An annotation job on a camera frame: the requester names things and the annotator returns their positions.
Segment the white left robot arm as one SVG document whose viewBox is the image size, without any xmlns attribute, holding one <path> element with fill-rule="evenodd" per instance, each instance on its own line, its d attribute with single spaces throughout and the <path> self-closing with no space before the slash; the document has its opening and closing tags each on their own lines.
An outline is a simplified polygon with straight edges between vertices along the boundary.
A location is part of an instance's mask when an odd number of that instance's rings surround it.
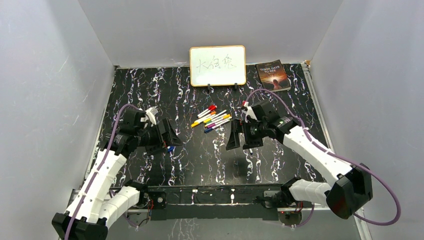
<svg viewBox="0 0 424 240">
<path fill-rule="evenodd" d="M 113 223 L 129 209 L 146 209 L 150 220 L 154 209 L 166 207 L 166 193 L 152 190 L 146 183 L 129 180 L 122 188 L 111 190 L 119 170 L 138 148 L 153 156 L 183 144 L 169 119 L 157 121 L 157 113 L 156 107 L 142 110 L 131 104 L 118 111 L 86 181 L 65 212 L 52 218 L 61 240 L 104 240 Z"/>
</svg>

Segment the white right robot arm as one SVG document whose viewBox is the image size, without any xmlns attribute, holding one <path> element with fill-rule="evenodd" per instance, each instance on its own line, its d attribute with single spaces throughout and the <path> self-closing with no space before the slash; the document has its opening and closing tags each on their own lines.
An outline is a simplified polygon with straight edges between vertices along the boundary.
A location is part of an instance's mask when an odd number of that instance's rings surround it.
<svg viewBox="0 0 424 240">
<path fill-rule="evenodd" d="M 264 202 L 279 201 L 288 207 L 310 202 L 328 207 L 341 219 L 348 219 L 373 199 L 372 177 L 364 164 L 354 165 L 331 156 L 331 151 L 308 133 L 301 121 L 281 115 L 267 100 L 255 105 L 243 101 L 243 119 L 231 120 L 226 150 L 251 150 L 264 145 L 264 139 L 275 140 L 299 155 L 322 181 L 293 177 Z"/>
</svg>

